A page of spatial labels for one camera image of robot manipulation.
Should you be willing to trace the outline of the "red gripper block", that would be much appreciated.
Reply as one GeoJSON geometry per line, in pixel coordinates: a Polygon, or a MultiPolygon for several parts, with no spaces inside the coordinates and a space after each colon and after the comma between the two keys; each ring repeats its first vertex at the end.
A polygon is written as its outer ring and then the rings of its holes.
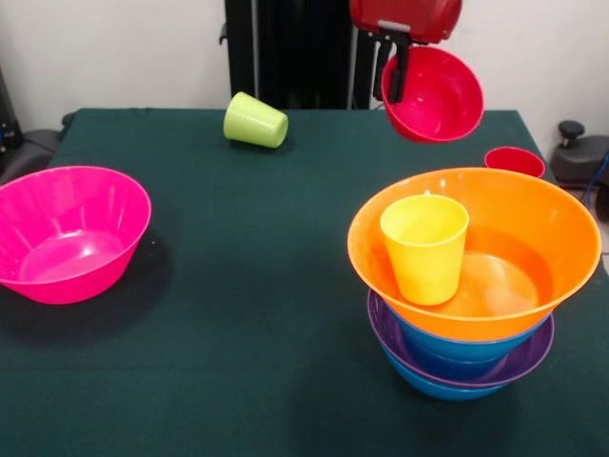
{"type": "MultiPolygon", "coordinates": [[[[389,36],[408,33],[414,41],[439,44],[447,40],[462,12],[462,0],[350,0],[353,24],[360,30],[375,34],[379,42],[374,87],[376,100],[383,100],[383,70],[389,56],[389,36]]],[[[403,99],[409,60],[410,42],[396,45],[396,67],[390,76],[388,101],[403,99]]]]}

